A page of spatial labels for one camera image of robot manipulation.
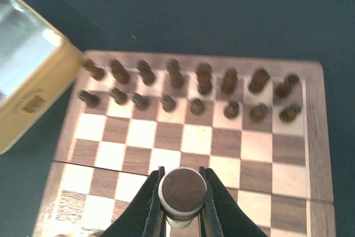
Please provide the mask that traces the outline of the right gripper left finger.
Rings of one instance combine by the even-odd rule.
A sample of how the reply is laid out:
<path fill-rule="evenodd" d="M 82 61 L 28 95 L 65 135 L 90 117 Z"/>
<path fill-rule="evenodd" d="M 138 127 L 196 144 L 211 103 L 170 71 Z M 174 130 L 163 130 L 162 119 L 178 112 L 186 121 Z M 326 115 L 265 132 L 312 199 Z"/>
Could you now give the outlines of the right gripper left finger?
<path fill-rule="evenodd" d="M 164 175 L 164 167 L 153 171 L 122 215 L 101 236 L 165 236 L 165 214 L 158 197 L 159 183 Z"/>

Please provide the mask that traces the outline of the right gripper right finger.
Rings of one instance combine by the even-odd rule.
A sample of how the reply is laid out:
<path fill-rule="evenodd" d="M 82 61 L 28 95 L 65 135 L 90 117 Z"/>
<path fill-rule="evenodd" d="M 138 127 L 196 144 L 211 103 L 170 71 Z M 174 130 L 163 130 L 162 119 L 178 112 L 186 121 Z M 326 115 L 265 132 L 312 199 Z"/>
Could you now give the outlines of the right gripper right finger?
<path fill-rule="evenodd" d="M 266 236 L 240 209 L 211 168 L 199 167 L 199 173 L 207 185 L 204 206 L 198 214 L 200 236 Z"/>

